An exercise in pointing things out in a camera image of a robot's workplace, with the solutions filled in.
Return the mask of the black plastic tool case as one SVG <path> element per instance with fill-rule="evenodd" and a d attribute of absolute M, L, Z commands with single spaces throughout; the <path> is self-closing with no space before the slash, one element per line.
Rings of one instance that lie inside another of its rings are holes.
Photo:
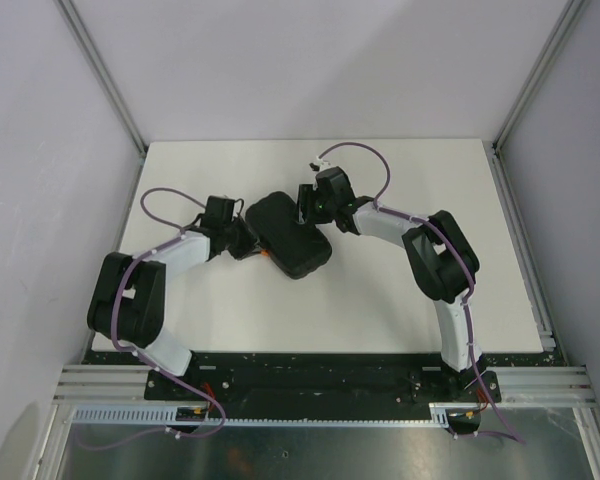
<path fill-rule="evenodd" d="M 299 280 L 325 265 L 332 255 L 328 238 L 314 225 L 300 224 L 296 203 L 282 191 L 252 204 L 245 220 L 273 263 Z"/>

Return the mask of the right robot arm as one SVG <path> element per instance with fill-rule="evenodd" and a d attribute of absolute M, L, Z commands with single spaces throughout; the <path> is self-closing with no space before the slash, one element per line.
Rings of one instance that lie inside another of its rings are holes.
<path fill-rule="evenodd" d="M 302 223 L 334 223 L 344 233 L 374 237 L 404 249 L 420 291 L 433 301 L 441 336 L 443 393 L 464 401 L 477 389 L 480 349 L 470 311 L 480 264 L 451 213 L 429 217 L 407 214 L 357 197 L 339 167 L 310 165 L 312 184 L 299 186 L 297 209 Z"/>

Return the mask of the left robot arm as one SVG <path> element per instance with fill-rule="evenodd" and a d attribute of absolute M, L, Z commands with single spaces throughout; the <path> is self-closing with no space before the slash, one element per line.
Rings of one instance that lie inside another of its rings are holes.
<path fill-rule="evenodd" d="M 150 250 L 105 256 L 87 312 L 88 327 L 114 347 L 167 372 L 166 387 L 177 398 L 194 397 L 201 376 L 193 358 L 165 326 L 168 284 L 227 251 L 241 260 L 256 247 L 241 216 L 244 201 L 210 196 L 204 211 L 178 235 Z"/>

